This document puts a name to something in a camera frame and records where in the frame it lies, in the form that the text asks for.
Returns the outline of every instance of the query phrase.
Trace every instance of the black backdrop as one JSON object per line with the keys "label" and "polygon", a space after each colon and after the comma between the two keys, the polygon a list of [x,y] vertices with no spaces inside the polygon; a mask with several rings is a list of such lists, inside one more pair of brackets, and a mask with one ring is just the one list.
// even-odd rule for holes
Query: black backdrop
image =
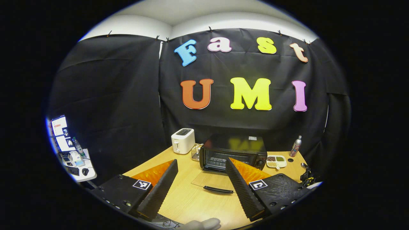
{"label": "black backdrop", "polygon": [[158,96],[160,41],[136,35],[79,41],[58,70],[49,118],[65,114],[99,185],[166,149]]}
{"label": "black backdrop", "polygon": [[[232,51],[209,51],[214,37],[230,39]],[[258,37],[271,38],[277,53],[261,53]],[[174,50],[190,39],[197,42],[197,59],[182,66]],[[307,63],[297,58],[292,43],[304,49]],[[321,40],[306,44],[264,30],[219,29],[164,42],[160,60],[159,47],[159,41],[136,35],[88,38],[78,42],[57,72],[49,118],[66,115],[71,133],[89,150],[95,184],[171,146],[171,135],[181,128],[194,129],[197,143],[213,133],[262,136],[267,151],[289,151],[302,135],[301,153],[317,176],[325,176],[348,131],[350,106],[343,71]],[[251,88],[257,79],[269,79],[272,109],[231,109],[233,77],[246,79]],[[198,82],[206,78],[214,80],[209,105],[187,108],[180,83],[195,80],[193,98],[200,101]],[[305,112],[293,110],[294,80],[306,83]]]}
{"label": "black backdrop", "polygon": [[[230,52],[207,49],[211,38],[230,40]],[[270,38],[277,48],[275,54],[261,53],[258,37]],[[193,39],[196,60],[182,66],[174,50]],[[304,49],[308,62],[301,62],[290,44]],[[242,77],[253,88],[259,78],[267,78],[269,111],[254,106],[242,110],[231,109],[233,77]],[[213,79],[209,105],[200,110],[187,108],[182,101],[185,80],[194,80],[193,99],[202,99],[201,79]],[[292,81],[306,83],[305,112],[295,112],[295,88]],[[181,128],[195,130],[196,142],[204,143],[213,133],[238,133],[262,136],[267,151],[290,151],[293,142],[302,135],[300,148],[306,162],[317,174],[323,175],[343,143],[351,119],[351,109],[343,70],[336,63],[320,39],[305,42],[278,33],[256,29],[218,29],[178,37],[163,43],[160,57],[160,97],[166,140]]]}

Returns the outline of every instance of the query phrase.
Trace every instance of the keyboard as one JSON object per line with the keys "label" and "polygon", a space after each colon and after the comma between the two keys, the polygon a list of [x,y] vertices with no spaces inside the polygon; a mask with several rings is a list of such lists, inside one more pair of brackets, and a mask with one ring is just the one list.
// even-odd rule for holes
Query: keyboard
{"label": "keyboard", "polygon": [[65,169],[72,175],[79,176],[79,168],[65,166]]}

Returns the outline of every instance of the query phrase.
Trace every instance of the letter f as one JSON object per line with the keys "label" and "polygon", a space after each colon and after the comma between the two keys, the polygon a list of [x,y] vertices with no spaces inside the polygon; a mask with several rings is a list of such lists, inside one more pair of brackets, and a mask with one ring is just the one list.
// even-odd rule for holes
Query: letter f
{"label": "letter f", "polygon": [[196,41],[193,39],[190,39],[189,41],[185,42],[183,45],[175,49],[174,52],[178,53],[180,58],[183,61],[182,66],[187,66],[188,64],[196,60],[196,56],[190,55],[190,53],[192,54],[196,53],[195,47],[192,46],[194,44],[196,44]]}

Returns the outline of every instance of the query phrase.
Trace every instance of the wooden table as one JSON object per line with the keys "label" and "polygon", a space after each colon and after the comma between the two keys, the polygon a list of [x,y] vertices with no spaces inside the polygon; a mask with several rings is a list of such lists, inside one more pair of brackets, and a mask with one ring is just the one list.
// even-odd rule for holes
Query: wooden table
{"label": "wooden table", "polygon": [[[268,155],[282,155],[287,160],[291,158],[289,151],[267,152]],[[142,171],[164,162],[177,159],[178,174],[159,210],[159,214],[176,222],[186,224],[192,220],[204,221],[209,218],[220,219],[220,230],[234,229],[252,223],[244,214],[236,193],[215,194],[192,184],[192,181],[202,172],[199,162],[191,159],[190,152],[181,155],[173,152],[172,147],[159,153],[155,157],[124,173],[125,176],[134,176]],[[275,175],[283,173],[297,182],[305,172],[301,163],[306,163],[300,153],[293,157],[293,162],[287,161],[287,166],[280,170],[264,167],[263,171]]]}

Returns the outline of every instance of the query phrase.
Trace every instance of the computer screen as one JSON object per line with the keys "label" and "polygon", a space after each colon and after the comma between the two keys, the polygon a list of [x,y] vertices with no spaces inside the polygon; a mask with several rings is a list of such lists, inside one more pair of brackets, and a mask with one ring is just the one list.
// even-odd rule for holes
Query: computer screen
{"label": "computer screen", "polygon": [[70,131],[68,129],[65,115],[58,116],[51,120],[52,136],[56,143],[58,152],[67,152],[75,150]]}

